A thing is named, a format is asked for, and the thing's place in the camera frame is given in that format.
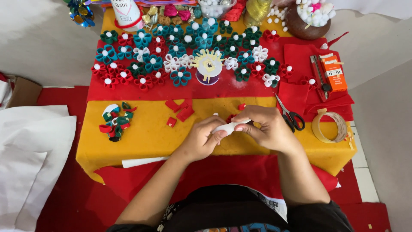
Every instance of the hand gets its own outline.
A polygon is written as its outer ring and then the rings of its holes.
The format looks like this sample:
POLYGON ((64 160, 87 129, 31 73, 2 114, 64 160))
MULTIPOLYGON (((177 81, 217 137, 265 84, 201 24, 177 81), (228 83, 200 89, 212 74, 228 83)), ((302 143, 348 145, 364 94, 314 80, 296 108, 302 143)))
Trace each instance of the hand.
POLYGON ((247 105, 240 114, 232 118, 232 122, 247 119, 259 123, 261 128, 249 124, 239 124, 234 129, 249 134, 260 146, 283 153, 290 153, 295 149, 302 148, 276 107, 247 105))
POLYGON ((224 124, 226 122, 217 115, 194 124, 183 143, 173 152, 172 156, 178 156, 189 163, 208 157, 216 145, 220 144, 220 140, 227 136, 227 132, 220 130, 210 138, 208 136, 214 129, 224 124))

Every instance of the black scissors handle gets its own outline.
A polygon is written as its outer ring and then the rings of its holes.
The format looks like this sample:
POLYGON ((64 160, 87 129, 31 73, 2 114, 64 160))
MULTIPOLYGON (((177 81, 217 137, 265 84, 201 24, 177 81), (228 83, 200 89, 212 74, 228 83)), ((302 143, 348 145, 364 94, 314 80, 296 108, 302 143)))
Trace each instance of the black scissors handle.
POLYGON ((283 119, 285 120, 285 123, 290 127, 293 133, 295 133, 295 127, 293 126, 293 123, 288 119, 288 116, 286 114, 282 114, 283 119))
POLYGON ((297 114, 295 112, 289 112, 289 116, 290 116, 290 119, 292 121, 291 123, 296 127, 297 130, 305 129, 305 121, 303 120, 303 118, 299 114, 297 114), (302 122, 302 127, 299 127, 299 123, 296 121, 296 118, 298 118, 302 122))

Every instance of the white tile floor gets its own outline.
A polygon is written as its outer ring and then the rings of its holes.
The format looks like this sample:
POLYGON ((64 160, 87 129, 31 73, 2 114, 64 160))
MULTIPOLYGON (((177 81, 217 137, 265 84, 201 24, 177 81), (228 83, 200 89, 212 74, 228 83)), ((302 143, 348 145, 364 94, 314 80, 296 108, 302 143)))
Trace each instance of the white tile floor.
POLYGON ((359 139, 359 134, 354 121, 351 121, 351 128, 354 133, 353 137, 355 139, 356 147, 358 148, 358 152, 352 158, 352 163, 355 170, 356 180, 358 181, 360 196, 362 197, 363 202, 379 202, 379 197, 369 172, 365 153, 363 153, 361 140, 359 139))

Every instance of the scissors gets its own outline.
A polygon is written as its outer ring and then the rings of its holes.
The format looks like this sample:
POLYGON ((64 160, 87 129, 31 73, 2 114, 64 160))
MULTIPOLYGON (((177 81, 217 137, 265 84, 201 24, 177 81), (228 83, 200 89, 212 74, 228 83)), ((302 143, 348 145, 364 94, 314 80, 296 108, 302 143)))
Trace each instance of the scissors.
POLYGON ((299 114, 295 112, 290 112, 289 110, 287 110, 285 106, 282 104, 282 101, 279 99, 278 95, 277 94, 275 95, 276 95, 276 99, 278 100, 279 105, 282 107, 282 110, 283 110, 282 117, 285 120, 286 124, 290 127, 292 132, 295 133, 295 128, 297 130, 305 129, 305 121, 303 120, 303 118, 299 114), (302 127, 299 127, 299 123, 296 121, 295 117, 300 119, 300 121, 302 122, 302 127))

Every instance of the pink bow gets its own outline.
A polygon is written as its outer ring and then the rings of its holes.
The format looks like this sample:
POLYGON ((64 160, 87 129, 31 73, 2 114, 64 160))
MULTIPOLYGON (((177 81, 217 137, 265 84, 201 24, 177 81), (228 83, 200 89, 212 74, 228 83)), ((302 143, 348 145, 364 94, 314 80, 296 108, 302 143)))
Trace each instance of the pink bow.
POLYGON ((188 10, 180 10, 178 11, 173 4, 167 4, 164 6, 164 16, 180 16, 183 21, 187 21, 190 18, 190 11, 188 10))

